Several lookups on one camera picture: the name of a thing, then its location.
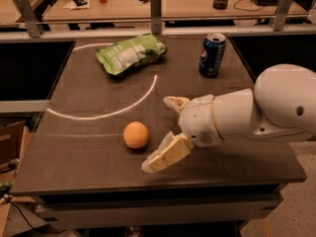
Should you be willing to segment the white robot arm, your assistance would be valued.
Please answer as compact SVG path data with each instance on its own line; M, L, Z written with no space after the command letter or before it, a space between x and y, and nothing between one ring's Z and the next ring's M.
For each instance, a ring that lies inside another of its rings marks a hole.
M160 172L187 157L195 147L230 138L305 140L316 134L316 73L293 64L264 70L252 89L188 99L167 96L165 105L179 115L179 134L168 132L142 163Z

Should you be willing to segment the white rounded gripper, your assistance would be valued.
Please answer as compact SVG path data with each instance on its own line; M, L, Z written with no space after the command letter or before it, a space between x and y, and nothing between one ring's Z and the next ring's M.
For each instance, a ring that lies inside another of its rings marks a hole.
M186 97L167 96L165 105L179 117L182 133L168 132L158 148L142 163L145 173L160 172L186 158L194 146L210 147L220 143L212 115L213 95L206 95L190 101Z

